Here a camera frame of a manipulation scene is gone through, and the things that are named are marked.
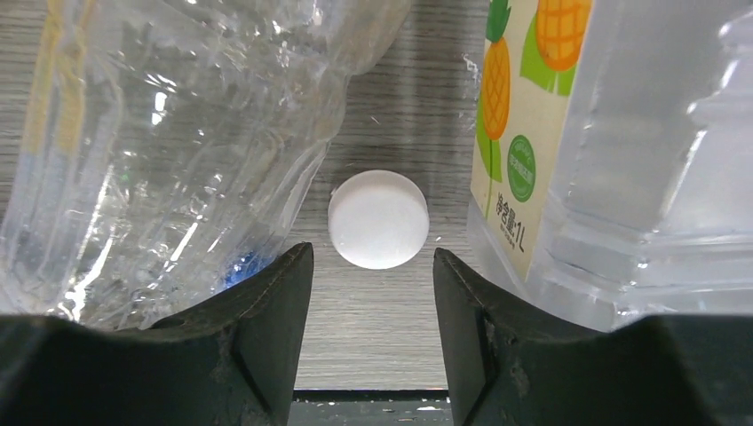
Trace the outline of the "large white bottle cap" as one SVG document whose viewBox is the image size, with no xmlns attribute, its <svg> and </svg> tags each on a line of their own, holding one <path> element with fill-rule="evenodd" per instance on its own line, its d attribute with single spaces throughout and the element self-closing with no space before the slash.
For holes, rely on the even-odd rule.
<svg viewBox="0 0 753 426">
<path fill-rule="evenodd" d="M 360 268 L 387 270 L 405 264 L 424 247 L 429 229 L 423 192 L 399 173 L 367 170 L 349 177 L 331 194 L 332 246 Z"/>
</svg>

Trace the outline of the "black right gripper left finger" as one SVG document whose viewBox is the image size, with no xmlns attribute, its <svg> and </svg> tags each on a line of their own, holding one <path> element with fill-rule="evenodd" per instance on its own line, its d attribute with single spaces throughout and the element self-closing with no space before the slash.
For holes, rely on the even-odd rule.
<svg viewBox="0 0 753 426">
<path fill-rule="evenodd" d="M 313 284 L 299 243 L 147 329 L 1 319 L 4 425 L 284 425 Z"/>
</svg>

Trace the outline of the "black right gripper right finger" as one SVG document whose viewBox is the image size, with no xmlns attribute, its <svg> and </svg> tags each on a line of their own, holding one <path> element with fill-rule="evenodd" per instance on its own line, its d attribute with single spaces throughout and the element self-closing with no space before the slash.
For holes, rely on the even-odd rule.
<svg viewBox="0 0 753 426">
<path fill-rule="evenodd" d="M 752 320 L 654 315 L 581 327 L 433 260 L 440 340 L 458 425 L 749 425 Z"/>
</svg>

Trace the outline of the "tall clear juice bottle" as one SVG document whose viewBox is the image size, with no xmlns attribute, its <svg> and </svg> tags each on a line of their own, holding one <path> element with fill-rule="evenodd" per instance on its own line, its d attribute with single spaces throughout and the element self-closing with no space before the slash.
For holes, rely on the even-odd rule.
<svg viewBox="0 0 753 426">
<path fill-rule="evenodd" d="M 751 2 L 490 2 L 471 191 L 483 275 L 563 320 L 751 314 Z"/>
</svg>

